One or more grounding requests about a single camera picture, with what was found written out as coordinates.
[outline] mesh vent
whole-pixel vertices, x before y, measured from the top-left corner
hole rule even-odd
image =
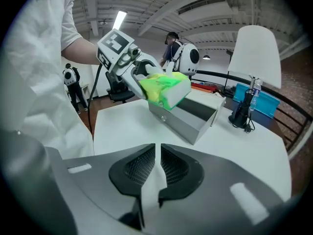
[[[161,147],[161,166],[165,172],[168,186],[182,180],[189,170],[189,166],[184,160],[164,147]]]
[[[155,147],[152,147],[125,165],[125,175],[142,186],[155,165],[155,157]]]

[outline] black chair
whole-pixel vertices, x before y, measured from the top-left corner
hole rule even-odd
[[[111,76],[109,72],[106,72],[106,77],[110,84],[110,90],[108,91],[109,97],[115,102],[126,103],[127,99],[132,98],[135,94],[128,90],[128,87],[124,82],[117,82],[114,76]]]

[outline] lamp shade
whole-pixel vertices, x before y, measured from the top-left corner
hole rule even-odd
[[[257,25],[239,29],[228,71],[260,78],[281,88],[281,67],[274,34]]]

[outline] black cable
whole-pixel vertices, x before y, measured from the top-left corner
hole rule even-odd
[[[98,67],[96,79],[94,81],[93,88],[91,90],[91,94],[90,94],[89,102],[88,102],[88,122],[89,122],[89,129],[90,129],[91,134],[92,134],[92,127],[91,127],[91,122],[90,122],[90,103],[91,103],[91,100],[92,100],[92,95],[93,95],[94,90],[96,89],[96,86],[97,86],[97,83],[98,83],[98,78],[99,78],[99,74],[100,74],[101,68],[102,68],[102,64],[100,64],[99,67]]]

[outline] black pants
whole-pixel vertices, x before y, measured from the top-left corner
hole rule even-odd
[[[70,98],[72,99],[72,104],[73,104],[76,112],[79,111],[78,105],[76,102],[76,95],[78,96],[83,107],[87,108],[86,102],[85,102],[84,97],[83,97],[82,88],[80,88],[79,83],[72,84],[72,85],[68,86],[67,88],[68,88],[68,92],[69,92]]]

